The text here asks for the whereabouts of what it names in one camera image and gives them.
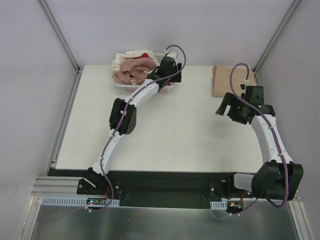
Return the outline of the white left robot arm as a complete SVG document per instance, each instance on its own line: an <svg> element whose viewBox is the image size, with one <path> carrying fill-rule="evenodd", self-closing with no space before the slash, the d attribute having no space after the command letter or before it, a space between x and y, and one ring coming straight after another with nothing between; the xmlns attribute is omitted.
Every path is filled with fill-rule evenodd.
<svg viewBox="0 0 320 240"><path fill-rule="evenodd" d="M88 168L88 188L99 195L105 191L106 183L99 177L110 170L113 153L119 146L121 139L131 134L137 123L137 109L149 98L156 95L168 83L181 82L182 64L177 61L178 53L170 51L161 59L160 65L147 75L143 84L125 99L116 98L113 102L109 117L109 134L100 157L92 167Z"/></svg>

